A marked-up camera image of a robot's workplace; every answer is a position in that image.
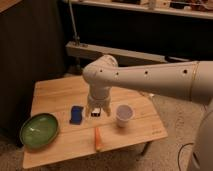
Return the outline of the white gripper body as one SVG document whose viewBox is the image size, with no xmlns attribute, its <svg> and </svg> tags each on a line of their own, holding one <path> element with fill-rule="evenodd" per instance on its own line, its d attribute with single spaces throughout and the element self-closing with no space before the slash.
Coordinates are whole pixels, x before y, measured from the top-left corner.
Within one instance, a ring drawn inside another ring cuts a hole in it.
<svg viewBox="0 0 213 171">
<path fill-rule="evenodd" d="M 106 108 L 110 104 L 110 97 L 97 99 L 93 97 L 91 94 L 87 97 L 87 106 L 89 108 Z"/>
</svg>

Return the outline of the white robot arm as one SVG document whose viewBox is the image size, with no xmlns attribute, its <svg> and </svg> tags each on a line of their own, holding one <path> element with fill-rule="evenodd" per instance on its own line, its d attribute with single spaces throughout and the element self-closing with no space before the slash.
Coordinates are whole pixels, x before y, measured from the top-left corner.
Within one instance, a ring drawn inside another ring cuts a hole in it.
<svg viewBox="0 0 213 171">
<path fill-rule="evenodd" d="M 113 56 L 103 55 L 85 66 L 82 76 L 89 85 L 87 112 L 110 113 L 113 86 L 205 105 L 187 171 L 213 171 L 213 61 L 120 67 Z"/>
</svg>

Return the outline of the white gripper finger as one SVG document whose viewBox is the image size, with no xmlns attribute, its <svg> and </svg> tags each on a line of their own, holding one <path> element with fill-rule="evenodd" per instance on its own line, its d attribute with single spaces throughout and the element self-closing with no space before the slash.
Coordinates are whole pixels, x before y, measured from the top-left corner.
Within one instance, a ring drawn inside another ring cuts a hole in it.
<svg viewBox="0 0 213 171">
<path fill-rule="evenodd" d="M 91 108 L 89 106 L 86 106 L 86 108 L 85 108 L 85 116 L 89 117 L 91 115 L 91 112 L 92 112 Z"/>
<path fill-rule="evenodd" d="M 108 117 L 111 116 L 111 108 L 110 107 L 107 107 L 106 110 L 105 110 L 106 114 Z"/>
</svg>

